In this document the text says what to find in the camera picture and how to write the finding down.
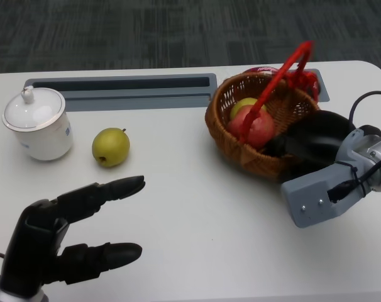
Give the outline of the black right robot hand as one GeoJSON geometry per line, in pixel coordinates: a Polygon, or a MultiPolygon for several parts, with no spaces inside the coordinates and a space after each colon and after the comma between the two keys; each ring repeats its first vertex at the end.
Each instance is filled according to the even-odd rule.
{"type": "Polygon", "coordinates": [[[297,160],[280,173],[279,181],[286,182],[333,164],[350,132],[349,121],[344,116],[332,111],[315,111],[274,136],[265,145],[264,154],[278,158],[291,155],[297,160]]]}

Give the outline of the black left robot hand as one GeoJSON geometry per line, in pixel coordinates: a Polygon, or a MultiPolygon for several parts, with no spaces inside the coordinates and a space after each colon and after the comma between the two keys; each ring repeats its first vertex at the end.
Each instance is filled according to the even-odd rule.
{"type": "Polygon", "coordinates": [[[84,243],[59,254],[69,226],[97,213],[108,201],[130,197],[145,187],[143,176],[93,183],[58,196],[42,199],[24,209],[4,255],[0,289],[10,295],[30,298],[44,284],[73,284],[96,279],[101,273],[126,266],[140,258],[135,243],[84,243]]]}

